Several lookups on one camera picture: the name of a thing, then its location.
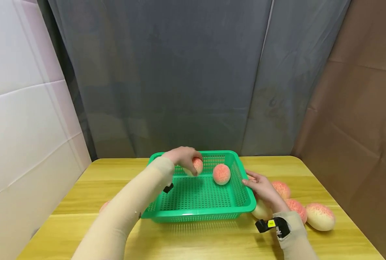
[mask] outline brown backdrop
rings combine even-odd
[[[352,0],[293,154],[386,258],[386,1]]]

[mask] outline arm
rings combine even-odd
[[[265,176],[249,170],[247,170],[247,174],[255,180],[242,180],[243,184],[253,189],[270,206],[274,217],[282,217],[288,223],[290,233],[285,238],[278,238],[284,252],[284,260],[318,260],[307,239],[307,232],[299,214],[290,211],[285,201]]]
[[[290,228],[288,236],[278,238],[279,245],[284,252],[284,260],[318,260],[307,239],[307,232],[298,213],[295,211],[279,212],[273,216],[285,219]]]
[[[192,158],[201,154],[180,147],[158,157],[131,180],[99,214],[77,247],[72,260],[121,260],[129,233],[141,214],[173,180],[174,165],[196,175]]]

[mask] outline basket rim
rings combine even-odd
[[[247,174],[245,172],[245,168],[240,160],[238,154],[231,150],[209,150],[209,151],[199,151],[201,154],[211,154],[211,153],[230,153],[233,155],[236,160],[240,175],[242,179],[248,179]],[[163,155],[164,152],[154,153],[149,158],[148,164],[150,164],[155,158]],[[237,206],[237,207],[223,207],[223,208],[199,208],[199,209],[191,209],[191,210],[175,210],[175,211],[145,211],[141,218],[161,218],[161,217],[182,217],[182,216],[204,216],[204,215],[220,215],[220,214],[229,214],[229,213],[247,213],[251,212],[256,208],[256,199],[253,195],[252,189],[249,187],[245,187],[248,197],[251,202],[246,206]]]

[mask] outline yellow label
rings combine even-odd
[[[268,221],[268,227],[269,227],[269,228],[275,227],[275,221],[273,221],[273,219],[271,219],[270,221]]]

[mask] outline green plastic basket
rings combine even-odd
[[[203,172],[198,177],[185,174],[175,167],[174,187],[168,194],[161,192],[143,213],[142,218],[154,222],[185,222],[233,219],[256,207],[256,199],[250,188],[242,184],[247,175],[239,156],[234,151],[201,151]],[[151,163],[163,153],[155,153]],[[213,180],[213,168],[226,164],[230,168],[230,181],[220,186]]]

